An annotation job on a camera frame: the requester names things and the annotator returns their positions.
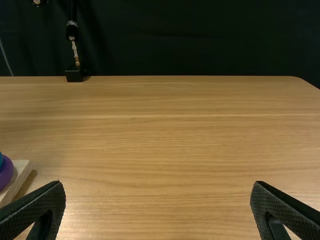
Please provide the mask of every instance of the blue ring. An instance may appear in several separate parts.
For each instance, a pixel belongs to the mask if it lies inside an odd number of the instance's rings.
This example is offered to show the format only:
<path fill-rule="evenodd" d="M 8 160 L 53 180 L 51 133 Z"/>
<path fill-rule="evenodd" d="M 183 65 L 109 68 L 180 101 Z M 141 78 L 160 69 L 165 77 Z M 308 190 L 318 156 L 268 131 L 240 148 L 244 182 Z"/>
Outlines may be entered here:
<path fill-rule="evenodd" d="M 0 152 L 0 168 L 2 166 L 2 163 L 4 162 L 4 156 L 2 155 L 2 153 Z"/>

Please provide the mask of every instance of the wooden table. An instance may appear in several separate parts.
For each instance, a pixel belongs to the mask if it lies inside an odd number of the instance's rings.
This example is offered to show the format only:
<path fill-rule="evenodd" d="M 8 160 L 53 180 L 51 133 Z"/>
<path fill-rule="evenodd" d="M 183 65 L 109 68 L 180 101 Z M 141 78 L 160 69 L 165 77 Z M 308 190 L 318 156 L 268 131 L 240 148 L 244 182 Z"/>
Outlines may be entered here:
<path fill-rule="evenodd" d="M 260 239 L 265 181 L 320 209 L 320 92 L 296 77 L 0 78 L 0 147 L 59 179 L 57 239 Z"/>

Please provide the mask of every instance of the cable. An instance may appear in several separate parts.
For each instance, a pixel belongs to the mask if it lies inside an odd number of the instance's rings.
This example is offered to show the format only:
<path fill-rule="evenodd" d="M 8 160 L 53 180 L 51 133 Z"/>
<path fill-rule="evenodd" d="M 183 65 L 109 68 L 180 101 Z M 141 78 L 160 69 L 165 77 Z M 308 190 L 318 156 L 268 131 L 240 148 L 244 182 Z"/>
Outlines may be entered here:
<path fill-rule="evenodd" d="M 2 52 L 2 55 L 3 55 L 4 61 L 5 61 L 6 67 L 8 68 L 11 76 L 13 77 L 14 73 L 12 72 L 12 69 L 10 67 L 10 64 L 9 64 L 9 61 L 8 61 L 8 58 L 7 58 L 7 55 L 6 55 L 6 52 L 5 52 L 4 45 L 2 44 L 1 37 L 0 37 L 0 48 L 1 48 L 1 52 Z"/>

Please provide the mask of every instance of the black fabric background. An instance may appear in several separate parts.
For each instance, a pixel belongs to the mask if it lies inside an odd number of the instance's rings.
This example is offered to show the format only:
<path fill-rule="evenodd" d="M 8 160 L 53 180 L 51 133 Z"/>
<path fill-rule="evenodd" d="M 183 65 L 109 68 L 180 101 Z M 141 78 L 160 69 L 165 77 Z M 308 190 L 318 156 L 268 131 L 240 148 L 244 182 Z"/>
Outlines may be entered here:
<path fill-rule="evenodd" d="M 68 1 L 0 4 L 14 75 L 64 75 Z M 78 26 L 89 75 L 285 75 L 320 87 L 319 0 L 78 0 Z"/>

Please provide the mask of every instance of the black backdrop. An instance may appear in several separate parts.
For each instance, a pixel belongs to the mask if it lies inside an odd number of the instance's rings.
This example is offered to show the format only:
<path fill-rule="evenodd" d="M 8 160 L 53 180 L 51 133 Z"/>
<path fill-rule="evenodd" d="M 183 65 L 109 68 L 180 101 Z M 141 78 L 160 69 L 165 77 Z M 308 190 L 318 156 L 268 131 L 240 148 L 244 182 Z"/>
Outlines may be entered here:
<path fill-rule="evenodd" d="M 68 11 L 67 0 L 0 0 L 15 76 L 73 63 Z M 288 75 L 320 87 L 319 0 L 78 0 L 78 26 L 90 75 Z"/>

